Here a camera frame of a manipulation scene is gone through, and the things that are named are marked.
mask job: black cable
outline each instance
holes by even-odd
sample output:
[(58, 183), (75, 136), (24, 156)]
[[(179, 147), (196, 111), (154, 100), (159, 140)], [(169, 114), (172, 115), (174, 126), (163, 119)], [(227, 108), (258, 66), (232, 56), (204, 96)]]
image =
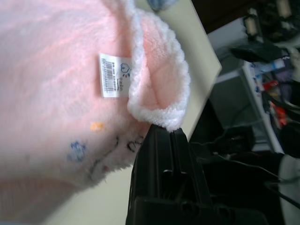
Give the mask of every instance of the black cable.
[[(299, 83), (294, 83), (294, 82), (280, 82), (278, 84), (278, 87), (282, 86), (282, 85), (291, 85), (291, 86), (297, 86), (300, 87)], [(300, 111), (300, 107), (295, 107), (295, 106), (291, 106), (288, 105), (286, 103), (280, 102), (278, 100), (276, 100), (275, 98), (273, 98), (267, 91), (263, 91), (262, 92), (262, 98), (266, 99), (268, 101), (271, 101), (272, 103), (274, 103), (276, 106), (279, 106), (283, 109), (286, 110), (294, 110), (294, 111)]]
[[(300, 177), (296, 177), (296, 178), (293, 178), (293, 179), (294, 179), (293, 182), (295, 182), (295, 181), (297, 181), (298, 179), (300, 179)], [(290, 183), (288, 180), (287, 180), (287, 181), (279, 181), (279, 183), (281, 183), (281, 182), (283, 182), (283, 183), (284, 183), (284, 182)], [(274, 182), (270, 182), (270, 181), (267, 181), (267, 182), (264, 183), (265, 187), (266, 187), (269, 191), (271, 191), (272, 193), (276, 194), (278, 197), (283, 198), (284, 200), (286, 200), (287, 202), (289, 202), (289, 203), (292, 204), (293, 206), (295, 206), (295, 207), (297, 207), (298, 209), (300, 209), (300, 203), (298, 203), (298, 202), (296, 202), (295, 200), (293, 200), (293, 199), (287, 197), (286, 195), (282, 194), (281, 192), (279, 192), (279, 191), (277, 191), (277, 190), (274, 190), (274, 189), (272, 188), (272, 186), (274, 186), (275, 184), (277, 185), (278, 183), (274, 183)]]
[(248, 104), (248, 105), (244, 106), (243, 108), (241, 108), (240, 110), (238, 110), (238, 111), (235, 113), (235, 115), (232, 117), (232, 121), (231, 121), (229, 127), (223, 132), (223, 134), (222, 134), (221, 136), (217, 137), (214, 141), (212, 141), (212, 142), (206, 142), (206, 143), (191, 142), (191, 144), (199, 144), (199, 145), (201, 145), (201, 146), (206, 146), (206, 145), (208, 145), (208, 144), (214, 144), (215, 142), (217, 142), (217, 141), (220, 140), (221, 138), (225, 137), (226, 134), (227, 134), (227, 132), (228, 132), (228, 130), (231, 129), (231, 128), (234, 126), (235, 121), (238, 119), (238, 117), (240, 116), (240, 114), (242, 114), (243, 111), (246, 110), (246, 109), (247, 109), (248, 107), (250, 107), (250, 106), (251, 106), (251, 104)]
[(261, 167), (261, 166), (258, 166), (258, 165), (250, 165), (250, 164), (247, 164), (247, 163), (242, 163), (240, 161), (236, 161), (236, 160), (231, 160), (231, 159), (227, 159), (221, 155), (217, 155), (219, 157), (221, 157), (222, 159), (224, 159), (225, 161), (228, 161), (228, 162), (231, 162), (231, 163), (237, 163), (237, 164), (241, 164), (241, 165), (244, 165), (244, 166), (248, 166), (248, 167), (252, 167), (252, 168), (256, 168), (256, 169), (261, 169), (261, 170), (264, 170), (265, 172), (277, 177), (280, 179), (280, 177), (278, 177), (276, 174), (270, 172), (269, 170), (266, 170), (265, 168)]

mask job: barcode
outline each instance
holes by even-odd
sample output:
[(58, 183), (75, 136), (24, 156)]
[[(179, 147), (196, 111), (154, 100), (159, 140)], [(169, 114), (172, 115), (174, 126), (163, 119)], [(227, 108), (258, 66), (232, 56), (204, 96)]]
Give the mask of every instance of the barcode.
[(102, 76), (103, 76), (103, 89), (105, 92), (116, 91), (116, 79), (114, 71), (114, 62), (108, 62), (102, 59)]

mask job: black plastic object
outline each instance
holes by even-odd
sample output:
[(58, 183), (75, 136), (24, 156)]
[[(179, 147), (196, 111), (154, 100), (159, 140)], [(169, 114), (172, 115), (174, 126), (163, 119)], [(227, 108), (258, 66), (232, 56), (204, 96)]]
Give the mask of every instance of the black plastic object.
[(294, 83), (298, 85), (298, 87), (296, 87), (296, 85), (292, 86), (291, 103), (300, 107), (300, 83), (296, 81), (294, 81)]
[[(291, 85), (295, 89), (298, 89), (298, 90), (300, 89), (300, 83), (298, 83), (298, 82), (281, 82), (281, 83), (279, 83), (279, 86), (281, 86), (281, 85)], [(267, 91), (263, 91), (262, 92), (262, 102), (263, 102), (263, 108), (264, 108), (265, 112), (268, 112), (270, 110), (269, 101), (274, 103), (276, 106), (284, 108), (285, 110), (288, 110), (288, 111), (289, 110), (298, 111), (298, 112), (300, 111), (300, 107), (295, 107), (295, 106), (289, 105), (285, 102), (276, 100)]]
[(215, 142), (213, 151), (219, 155), (252, 151), (255, 138), (252, 126), (230, 128), (226, 135)]
[[(263, 37), (273, 43), (288, 41), (297, 36), (300, 31), (300, 1), (299, 0), (268, 0), (259, 3), (257, 10)], [(290, 10), (290, 15), (282, 13)]]
[(230, 51), (236, 58), (248, 62), (269, 63), (282, 57), (282, 50), (272, 43), (252, 42), (231, 48)]
[(291, 122), (279, 133), (279, 142), (285, 152), (294, 158), (300, 158), (300, 123)]
[(126, 225), (267, 225), (254, 210), (214, 206), (181, 129), (152, 125), (135, 159)]

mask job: white terry cloth trim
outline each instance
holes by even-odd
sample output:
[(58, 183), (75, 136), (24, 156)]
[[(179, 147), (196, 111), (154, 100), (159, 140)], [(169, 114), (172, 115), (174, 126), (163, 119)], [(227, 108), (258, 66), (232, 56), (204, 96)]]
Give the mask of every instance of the white terry cloth trim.
[(178, 95), (175, 101), (166, 109), (149, 110), (142, 105), (141, 96), (136, 94), (139, 83), (141, 81), (142, 63), (145, 59), (145, 51), (143, 49), (143, 30), (140, 20), (141, 10), (134, 9), (134, 0), (128, 0), (125, 13), (128, 20), (131, 21), (131, 53), (132, 53), (132, 66), (129, 88), (129, 101), (127, 105), (128, 111), (139, 121), (146, 121), (158, 126), (166, 128), (168, 131), (174, 131), (178, 129), (183, 121), (188, 105), (188, 98), (190, 95), (190, 77), (188, 74), (188, 64), (184, 60), (184, 52), (181, 49), (179, 42), (176, 40), (174, 31), (169, 29), (169, 26), (164, 23), (153, 13), (147, 13), (147, 16), (157, 24), (159, 31), (162, 34), (163, 41), (167, 44), (169, 54), (176, 61), (178, 65), (178, 77), (182, 79), (182, 87), (178, 90)]

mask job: pink fleece fabric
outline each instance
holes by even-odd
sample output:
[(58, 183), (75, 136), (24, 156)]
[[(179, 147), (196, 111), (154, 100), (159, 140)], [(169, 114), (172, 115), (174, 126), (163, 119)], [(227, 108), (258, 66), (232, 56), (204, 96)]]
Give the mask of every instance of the pink fleece fabric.
[[(4, 0), (0, 49), (0, 221), (40, 222), (182, 123), (184, 54), (133, 0)], [(129, 98), (101, 96), (99, 53), (132, 58)]]

